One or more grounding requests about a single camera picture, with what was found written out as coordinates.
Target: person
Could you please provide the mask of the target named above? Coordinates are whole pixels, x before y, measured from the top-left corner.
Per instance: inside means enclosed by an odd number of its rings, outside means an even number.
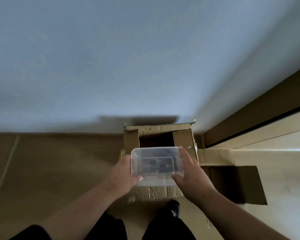
[[[221,195],[198,163],[184,148],[179,149],[184,177],[172,177],[184,196],[209,218],[224,239],[288,239]],[[142,176],[131,176],[130,160],[131,156],[125,155],[101,184],[11,239],[127,239],[123,221],[108,215],[106,210],[142,180]],[[149,223],[142,239],[195,239],[178,217],[179,212],[179,203],[170,201]]]

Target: transparent food container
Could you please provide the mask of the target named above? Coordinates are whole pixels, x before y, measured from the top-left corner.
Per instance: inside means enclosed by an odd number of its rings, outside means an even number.
[[[172,174],[184,176],[179,148],[146,147],[131,152],[131,175],[143,176],[138,186],[175,186]]]

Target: person's left hand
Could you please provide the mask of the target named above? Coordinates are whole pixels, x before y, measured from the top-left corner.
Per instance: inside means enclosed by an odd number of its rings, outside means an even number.
[[[115,200],[127,194],[133,186],[143,179],[142,176],[133,177],[130,173],[131,155],[124,157],[112,167],[102,185]]]

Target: black sleeve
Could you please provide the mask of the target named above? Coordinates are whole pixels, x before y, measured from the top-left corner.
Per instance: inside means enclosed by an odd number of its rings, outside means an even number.
[[[52,240],[48,233],[38,225],[32,225],[29,226],[28,228],[24,229],[22,232],[19,234],[15,235],[13,238],[10,240],[32,240],[32,239],[37,239],[37,240]]]

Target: forearm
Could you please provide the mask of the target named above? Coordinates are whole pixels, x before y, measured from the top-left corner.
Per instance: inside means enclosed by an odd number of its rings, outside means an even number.
[[[216,190],[198,200],[197,205],[226,240],[288,239]]]
[[[41,222],[40,225],[52,240],[84,239],[115,200],[116,196],[101,183]]]

